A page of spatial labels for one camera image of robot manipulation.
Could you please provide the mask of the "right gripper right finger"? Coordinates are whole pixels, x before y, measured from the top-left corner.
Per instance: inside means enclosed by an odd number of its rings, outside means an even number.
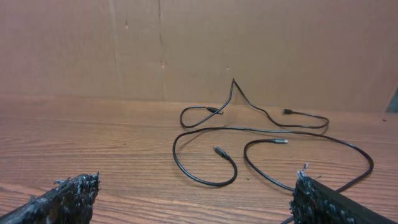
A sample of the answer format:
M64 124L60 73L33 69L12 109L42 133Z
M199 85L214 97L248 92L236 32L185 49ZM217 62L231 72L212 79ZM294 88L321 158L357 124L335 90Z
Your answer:
M306 175L297 172L290 209L295 223L396 224Z

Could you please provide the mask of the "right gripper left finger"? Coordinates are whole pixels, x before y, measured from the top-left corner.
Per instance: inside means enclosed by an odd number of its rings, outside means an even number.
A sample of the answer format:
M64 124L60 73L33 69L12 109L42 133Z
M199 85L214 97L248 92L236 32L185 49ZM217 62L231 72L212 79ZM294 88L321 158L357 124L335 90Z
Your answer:
M100 174L56 180L58 186L1 216L1 224L89 223L100 190Z

